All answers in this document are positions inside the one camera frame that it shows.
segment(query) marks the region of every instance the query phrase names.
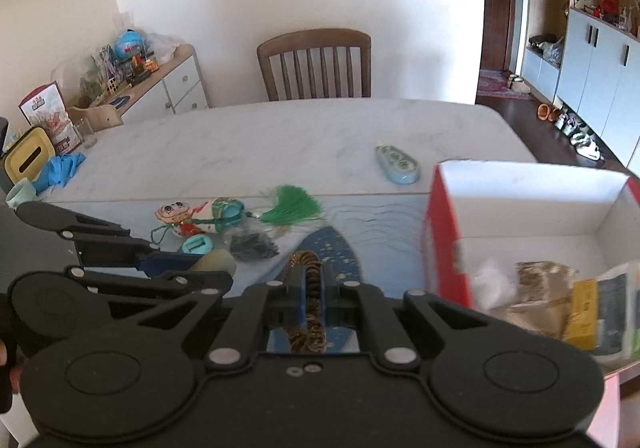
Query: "blue glove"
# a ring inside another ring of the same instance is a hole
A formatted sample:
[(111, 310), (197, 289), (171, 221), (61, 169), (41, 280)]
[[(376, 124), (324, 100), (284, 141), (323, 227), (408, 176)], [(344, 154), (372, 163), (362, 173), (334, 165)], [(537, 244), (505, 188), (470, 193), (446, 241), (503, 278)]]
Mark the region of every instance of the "blue glove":
[(40, 176), (32, 183), (37, 193), (42, 193), (49, 186), (59, 184), (66, 186), (73, 176), (76, 175), (78, 166), (85, 160), (84, 154), (65, 154), (49, 159), (42, 168)]

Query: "green tassel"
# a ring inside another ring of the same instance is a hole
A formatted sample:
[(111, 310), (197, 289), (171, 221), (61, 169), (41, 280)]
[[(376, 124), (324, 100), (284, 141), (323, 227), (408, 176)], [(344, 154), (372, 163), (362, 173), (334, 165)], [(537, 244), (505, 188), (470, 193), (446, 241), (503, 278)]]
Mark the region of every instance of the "green tassel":
[(276, 225), (296, 224), (320, 216), (322, 206), (306, 190), (284, 185), (276, 188), (276, 205), (262, 215), (262, 222)]

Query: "open box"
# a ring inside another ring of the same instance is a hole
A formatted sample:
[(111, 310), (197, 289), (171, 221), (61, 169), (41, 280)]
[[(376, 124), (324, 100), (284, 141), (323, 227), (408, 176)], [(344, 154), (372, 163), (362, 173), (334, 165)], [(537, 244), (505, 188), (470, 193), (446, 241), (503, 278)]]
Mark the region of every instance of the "open box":
[(640, 258), (640, 184), (593, 168), (447, 161), (436, 167), (422, 241), (427, 287), (472, 307), (487, 260), (552, 260), (596, 278)]

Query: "chair backrest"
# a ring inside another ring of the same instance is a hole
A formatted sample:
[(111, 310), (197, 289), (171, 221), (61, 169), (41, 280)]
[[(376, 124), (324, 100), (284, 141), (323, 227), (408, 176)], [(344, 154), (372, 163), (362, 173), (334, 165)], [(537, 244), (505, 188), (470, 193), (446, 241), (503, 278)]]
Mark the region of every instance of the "chair backrest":
[[(337, 98), (342, 97), (342, 76), (340, 75), (340, 57), (338, 49), (346, 48), (346, 84), (350, 98), (354, 97), (355, 89), (353, 83), (353, 58), (351, 56), (351, 48), (360, 49), (360, 78), (362, 86), (362, 97), (371, 97), (371, 37), (368, 34), (353, 29), (311, 29), (306, 31), (297, 31), (294, 33), (283, 34), (272, 38), (260, 44), (257, 49), (258, 62), (260, 62), (260, 70), (264, 85), (267, 88), (267, 94), (270, 102), (279, 100), (276, 79), (273, 75), (270, 58), (280, 55), (280, 68), (282, 70), (282, 83), (284, 92), (288, 100), (293, 99), (292, 89), (289, 81), (289, 71), (287, 70), (288, 53), (293, 54), (293, 69), (296, 76), (296, 87), (298, 89), (298, 97), (296, 99), (304, 99), (305, 83), (308, 83), (308, 93), (311, 98), (318, 98), (318, 89), (316, 85), (316, 67), (314, 65), (312, 55), (313, 50), (319, 49), (320, 54), (320, 73), (322, 77), (322, 95), (321, 98), (330, 97), (329, 76), (327, 73), (327, 59), (324, 53), (326, 48), (333, 49), (332, 61), (334, 64), (334, 92)], [(307, 73), (303, 74), (300, 67), (299, 51), (306, 51), (306, 68)]]

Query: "light green cup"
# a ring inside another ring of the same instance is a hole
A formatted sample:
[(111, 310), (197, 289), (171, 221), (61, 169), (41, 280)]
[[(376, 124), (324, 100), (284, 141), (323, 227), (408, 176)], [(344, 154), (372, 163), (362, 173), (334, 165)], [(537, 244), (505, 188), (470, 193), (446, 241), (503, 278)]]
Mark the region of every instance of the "light green cup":
[(27, 179), (20, 179), (6, 196), (6, 203), (9, 208), (16, 209), (22, 203), (37, 200), (36, 189)]

